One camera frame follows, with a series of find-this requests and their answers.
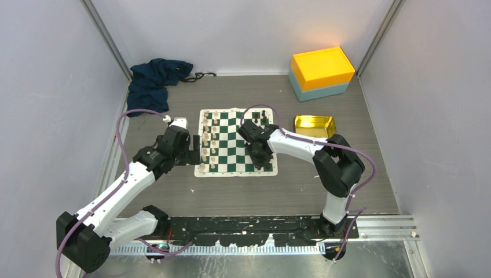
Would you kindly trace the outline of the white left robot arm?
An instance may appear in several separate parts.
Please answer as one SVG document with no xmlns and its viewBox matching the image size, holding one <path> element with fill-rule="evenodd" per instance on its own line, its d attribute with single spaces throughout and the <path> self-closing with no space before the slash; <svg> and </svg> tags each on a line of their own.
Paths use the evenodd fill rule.
<svg viewBox="0 0 491 278">
<path fill-rule="evenodd" d="M 75 214 L 63 212 L 56 221 L 57 258 L 64 255 L 85 273 L 93 273 L 109 253 L 144 236 L 169 235 L 170 220 L 148 205 L 136 215 L 116 221 L 122 210 L 144 189 L 175 166 L 196 165 L 199 136 L 191 136 L 187 119 L 165 117 L 168 123 L 156 145 L 138 151 L 123 174 L 100 196 Z"/>
</svg>

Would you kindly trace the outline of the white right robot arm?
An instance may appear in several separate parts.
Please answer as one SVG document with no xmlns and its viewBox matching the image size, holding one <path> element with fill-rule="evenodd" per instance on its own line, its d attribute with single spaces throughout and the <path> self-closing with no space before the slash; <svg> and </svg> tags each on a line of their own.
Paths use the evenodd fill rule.
<svg viewBox="0 0 491 278">
<path fill-rule="evenodd" d="M 323 187 L 327 190 L 320 226 L 324 235 L 337 237 L 344 230 L 349 194 L 359 182 L 365 166 L 345 138 L 334 134 L 330 138 L 315 138 L 287 131 L 278 125 L 265 127 L 246 120 L 238 129 L 244 146 L 258 170 L 270 165 L 275 153 L 292 156 L 315 166 Z"/>
</svg>

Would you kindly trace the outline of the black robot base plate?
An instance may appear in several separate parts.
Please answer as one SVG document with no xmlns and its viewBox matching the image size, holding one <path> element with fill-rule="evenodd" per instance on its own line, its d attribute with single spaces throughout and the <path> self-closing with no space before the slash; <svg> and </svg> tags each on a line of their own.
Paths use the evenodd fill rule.
<svg viewBox="0 0 491 278">
<path fill-rule="evenodd" d="M 344 221 L 337 232 L 316 215 L 255 217 L 172 217 L 152 235 L 153 249 L 179 255 L 317 255 L 343 258 L 345 238 L 358 239 L 356 222 Z"/>
</svg>

